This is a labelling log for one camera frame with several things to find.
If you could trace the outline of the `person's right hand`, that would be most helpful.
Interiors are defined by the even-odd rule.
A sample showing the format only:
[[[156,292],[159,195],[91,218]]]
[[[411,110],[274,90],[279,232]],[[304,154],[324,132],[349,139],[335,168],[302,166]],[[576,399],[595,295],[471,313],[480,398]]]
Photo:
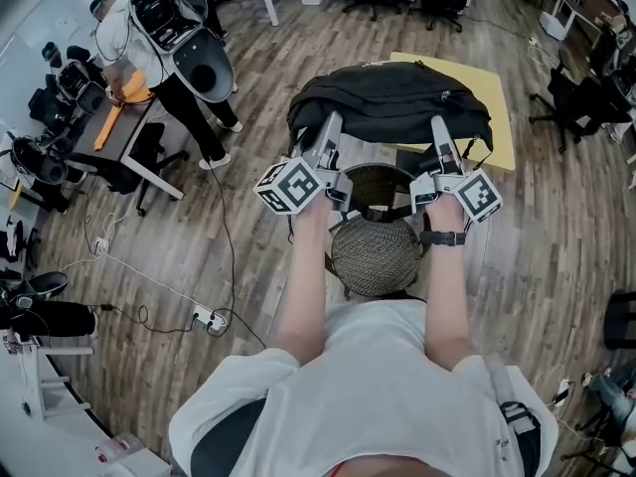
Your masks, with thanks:
[[[455,196],[447,193],[425,206],[430,228],[439,233],[463,233],[465,228],[464,210]]]

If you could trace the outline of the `person's left hand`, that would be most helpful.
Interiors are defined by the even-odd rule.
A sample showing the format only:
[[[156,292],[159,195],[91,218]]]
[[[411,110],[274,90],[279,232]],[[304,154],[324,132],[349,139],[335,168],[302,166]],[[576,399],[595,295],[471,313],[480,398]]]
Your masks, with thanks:
[[[296,217],[294,231],[299,235],[324,234],[333,212],[333,202],[326,195],[315,197]]]

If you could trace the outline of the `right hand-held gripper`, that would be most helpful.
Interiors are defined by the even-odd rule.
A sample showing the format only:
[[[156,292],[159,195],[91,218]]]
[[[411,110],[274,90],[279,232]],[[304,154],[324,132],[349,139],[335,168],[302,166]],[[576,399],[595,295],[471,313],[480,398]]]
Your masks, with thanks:
[[[481,168],[466,172],[461,162],[451,161],[454,143],[440,115],[433,116],[430,125],[438,159],[421,164],[410,182],[411,212],[415,215],[441,194],[448,194],[459,202],[470,222],[483,223],[502,208],[501,195]]]

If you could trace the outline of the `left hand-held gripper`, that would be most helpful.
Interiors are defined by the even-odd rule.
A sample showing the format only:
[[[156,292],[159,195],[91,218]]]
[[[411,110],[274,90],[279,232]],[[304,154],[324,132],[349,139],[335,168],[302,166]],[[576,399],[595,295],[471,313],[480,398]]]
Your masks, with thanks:
[[[295,151],[262,175],[253,191],[275,214],[298,215],[320,194],[332,201],[334,211],[349,211],[353,181],[336,166],[342,125],[342,115],[332,111],[314,148]]]

